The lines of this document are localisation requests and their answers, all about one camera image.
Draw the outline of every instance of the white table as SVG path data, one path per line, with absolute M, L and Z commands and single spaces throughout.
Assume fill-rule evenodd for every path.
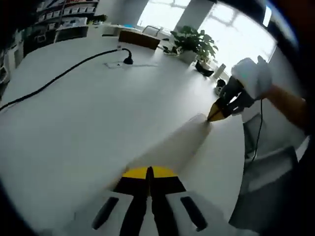
M 80 38 L 37 49 L 14 71 L 2 104 L 39 88 L 81 60 L 117 47 L 114 37 Z M 0 114 L 0 176 L 21 215 L 36 229 L 73 217 L 126 164 L 168 137 L 217 99 L 215 82 L 162 50 L 124 44 L 135 63 L 159 67 L 108 69 L 120 51 L 74 69 L 45 91 Z M 241 116 L 213 123 L 181 173 L 229 219 L 241 186 Z

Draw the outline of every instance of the bright window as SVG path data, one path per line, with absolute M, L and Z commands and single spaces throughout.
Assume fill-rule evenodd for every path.
M 216 42 L 219 51 L 216 61 L 231 68 L 244 58 L 257 62 L 260 55 L 269 61 L 276 46 L 275 39 L 258 23 L 233 7 L 214 5 L 199 30 L 205 30 Z
M 190 0 L 149 0 L 144 8 L 138 26 L 163 27 L 173 30 Z

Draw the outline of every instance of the plant pot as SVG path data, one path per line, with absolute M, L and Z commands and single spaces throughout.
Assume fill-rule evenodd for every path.
M 197 61 L 196 63 L 196 69 L 198 72 L 200 72 L 202 75 L 210 77 L 214 71 L 213 70 L 209 70 L 209 65 L 205 62 L 201 62 L 201 61 Z
M 182 54 L 179 55 L 179 59 L 190 65 L 196 59 L 197 53 L 193 51 L 184 51 Z

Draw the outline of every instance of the black cable on floor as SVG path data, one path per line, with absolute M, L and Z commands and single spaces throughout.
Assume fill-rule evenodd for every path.
M 121 50 L 123 51 L 128 51 L 129 52 L 129 56 L 128 58 L 131 59 L 131 51 L 127 48 L 122 48 Z M 56 80 L 60 79 L 62 76 L 64 76 L 65 74 L 67 74 L 68 72 L 70 72 L 71 70 L 73 70 L 74 68 L 77 68 L 79 65 L 89 61 L 89 60 L 92 60 L 94 58 L 97 58 L 99 56 L 102 56 L 102 55 L 105 55 L 105 54 L 108 54 L 108 53 L 113 53 L 113 52 L 117 52 L 117 51 L 120 51 L 119 49 L 115 49 L 115 50 L 111 50 L 111 51 L 106 51 L 106 52 L 102 52 L 102 53 L 99 53 L 99 54 L 96 54 L 92 57 L 89 57 L 89 58 L 86 58 L 84 59 L 83 61 L 75 64 L 73 67 L 69 68 L 68 70 L 66 70 L 64 73 L 60 74 L 59 76 L 57 76 L 56 78 L 52 79 L 51 81 L 49 81 L 48 83 L 46 83 L 44 86 L 42 86 L 41 88 L 39 88 L 38 90 L 34 91 L 34 92 L 31 92 L 23 97 L 20 97 L 20 98 L 17 98 L 11 102 L 8 102 L 7 104 L 3 105 L 1 108 L 0 108 L 0 111 L 2 111 L 4 108 L 10 106 L 10 105 L 13 105 L 15 103 L 18 103 L 18 102 L 22 102 L 24 101 L 25 99 L 28 99 L 30 97 L 33 97 L 34 95 L 42 92 L 45 88 L 47 88 L 48 86 L 50 86 L 53 82 L 55 82 Z
M 257 141 L 256 141 L 256 149 L 255 149 L 255 154 L 254 157 L 252 158 L 251 162 L 247 165 L 247 167 L 244 169 L 244 173 L 248 170 L 250 165 L 254 162 L 256 156 L 257 156 L 257 149 L 258 149 L 258 141 L 260 137 L 260 131 L 262 127 L 262 100 L 260 100 L 260 114 L 261 114 L 261 120 L 260 120 L 260 126 L 259 126 L 259 131 L 258 131 L 258 136 L 257 136 Z

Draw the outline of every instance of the forearm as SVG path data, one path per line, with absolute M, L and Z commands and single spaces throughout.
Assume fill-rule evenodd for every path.
M 305 130 L 308 124 L 306 101 L 272 85 L 265 97 L 293 124 Z

